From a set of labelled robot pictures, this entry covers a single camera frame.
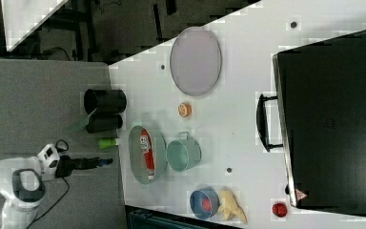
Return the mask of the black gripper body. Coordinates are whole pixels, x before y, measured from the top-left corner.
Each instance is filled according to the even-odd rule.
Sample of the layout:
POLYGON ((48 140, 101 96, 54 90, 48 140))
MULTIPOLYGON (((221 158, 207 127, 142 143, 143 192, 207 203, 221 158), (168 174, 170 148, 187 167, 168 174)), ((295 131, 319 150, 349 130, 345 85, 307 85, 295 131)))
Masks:
POLYGON ((89 170, 98 166, 98 157, 93 158, 74 158, 69 156, 61 156, 55 176, 56 177, 69 177, 73 170, 89 170))

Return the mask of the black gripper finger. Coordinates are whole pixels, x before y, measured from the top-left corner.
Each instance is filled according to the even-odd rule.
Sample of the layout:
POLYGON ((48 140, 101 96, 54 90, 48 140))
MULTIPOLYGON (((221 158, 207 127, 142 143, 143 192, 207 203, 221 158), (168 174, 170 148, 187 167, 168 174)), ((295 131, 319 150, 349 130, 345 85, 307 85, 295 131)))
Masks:
POLYGON ((103 166, 107 166, 107 165, 111 165, 113 163, 113 159, 112 158, 108 158, 108 159, 99 159, 98 160, 98 167, 103 167, 103 166))

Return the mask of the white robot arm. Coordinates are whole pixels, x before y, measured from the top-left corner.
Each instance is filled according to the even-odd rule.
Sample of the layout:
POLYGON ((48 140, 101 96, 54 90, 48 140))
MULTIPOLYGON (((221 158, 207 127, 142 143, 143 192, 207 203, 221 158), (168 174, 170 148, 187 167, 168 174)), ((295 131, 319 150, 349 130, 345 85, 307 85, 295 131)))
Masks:
POLYGON ((0 195, 4 205, 0 229, 28 229, 37 221, 45 199, 45 181, 69 177, 74 170, 89 170, 113 163, 112 158, 70 158, 66 141, 47 144, 36 156, 0 160, 0 195))

